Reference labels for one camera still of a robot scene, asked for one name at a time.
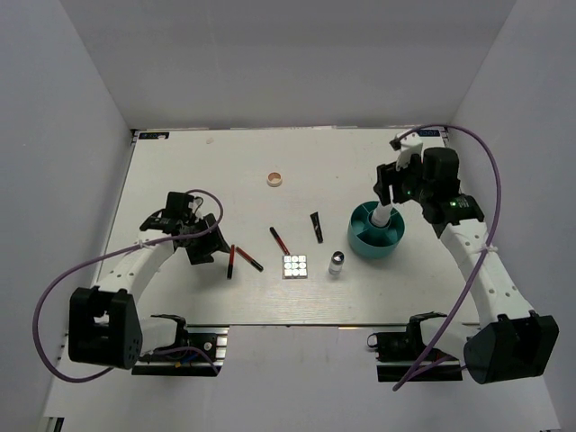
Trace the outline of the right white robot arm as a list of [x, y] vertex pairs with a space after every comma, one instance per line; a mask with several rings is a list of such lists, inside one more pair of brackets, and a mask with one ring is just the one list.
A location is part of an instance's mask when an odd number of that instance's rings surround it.
[[544, 373], [559, 327], [523, 297], [492, 245], [493, 225], [476, 200], [462, 192], [459, 158], [450, 148], [428, 148], [377, 167], [373, 187], [382, 204], [413, 201], [456, 262], [466, 283], [449, 313], [409, 320], [408, 351], [417, 359], [400, 378], [439, 349], [464, 363], [479, 384]]

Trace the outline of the white lotion bottle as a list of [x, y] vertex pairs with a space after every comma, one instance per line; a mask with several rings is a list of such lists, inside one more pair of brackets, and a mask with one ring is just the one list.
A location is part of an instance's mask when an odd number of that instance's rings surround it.
[[378, 202], [371, 213], [370, 223], [378, 229], [389, 227], [391, 224], [393, 211], [394, 207], [391, 204], [383, 205]]

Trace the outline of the red lip gloss tube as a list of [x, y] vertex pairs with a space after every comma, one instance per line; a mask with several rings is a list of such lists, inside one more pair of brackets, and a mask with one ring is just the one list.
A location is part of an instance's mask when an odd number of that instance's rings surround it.
[[231, 280], [233, 277], [235, 252], [236, 252], [236, 246], [234, 244], [232, 244], [230, 246], [229, 261], [228, 261], [228, 266], [227, 266], [227, 279], [228, 280]]

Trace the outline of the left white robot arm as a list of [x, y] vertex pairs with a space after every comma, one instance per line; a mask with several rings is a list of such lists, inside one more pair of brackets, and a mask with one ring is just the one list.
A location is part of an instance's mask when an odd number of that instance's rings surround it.
[[208, 192], [171, 192], [165, 206], [139, 226], [133, 247], [92, 288], [78, 288], [69, 301], [68, 356], [76, 362], [130, 370], [141, 358], [179, 359], [193, 351], [185, 319], [174, 314], [140, 318], [138, 302], [162, 265], [179, 249], [192, 266], [229, 253], [219, 228], [221, 214], [202, 214]]

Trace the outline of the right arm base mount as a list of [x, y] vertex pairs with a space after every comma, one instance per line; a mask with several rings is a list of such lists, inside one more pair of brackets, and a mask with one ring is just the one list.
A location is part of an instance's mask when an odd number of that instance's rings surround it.
[[[366, 339], [367, 348], [376, 354], [376, 370], [379, 383], [396, 383], [411, 367], [426, 344], [422, 341], [420, 324], [433, 319], [443, 321], [443, 313], [427, 312], [409, 318], [404, 328], [387, 328], [373, 332]], [[411, 379], [412, 382], [460, 382], [463, 379], [461, 366], [455, 359], [433, 348], [418, 366], [426, 368], [447, 357], [443, 363], [429, 368]]]

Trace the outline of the black squeeze tube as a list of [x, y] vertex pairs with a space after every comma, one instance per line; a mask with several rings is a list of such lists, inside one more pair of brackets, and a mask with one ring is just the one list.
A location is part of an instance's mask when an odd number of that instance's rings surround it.
[[322, 229], [321, 229], [321, 226], [320, 226], [320, 216], [319, 216], [319, 213], [318, 213], [317, 211], [315, 211], [314, 213], [312, 213], [312, 214], [310, 215], [310, 220], [311, 220], [311, 223], [312, 223], [312, 227], [313, 227], [314, 234], [315, 234], [315, 236], [316, 236], [317, 242], [318, 242], [319, 244], [322, 244], [323, 241], [324, 241], [324, 238], [323, 238], [323, 233], [322, 233]]

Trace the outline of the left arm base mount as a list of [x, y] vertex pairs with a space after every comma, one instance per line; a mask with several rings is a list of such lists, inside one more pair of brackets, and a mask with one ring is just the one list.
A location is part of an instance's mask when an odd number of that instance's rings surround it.
[[135, 376], [216, 377], [226, 357], [229, 327], [186, 326], [184, 348], [161, 347], [143, 355]]

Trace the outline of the red lip gloss black cap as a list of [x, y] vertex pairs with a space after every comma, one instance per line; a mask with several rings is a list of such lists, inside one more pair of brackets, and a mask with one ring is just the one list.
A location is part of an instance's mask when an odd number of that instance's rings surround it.
[[258, 272], [262, 273], [264, 271], [264, 267], [259, 262], [257, 262], [250, 254], [248, 254], [244, 249], [242, 249], [241, 247], [236, 247], [236, 251], [244, 260], [246, 260]]

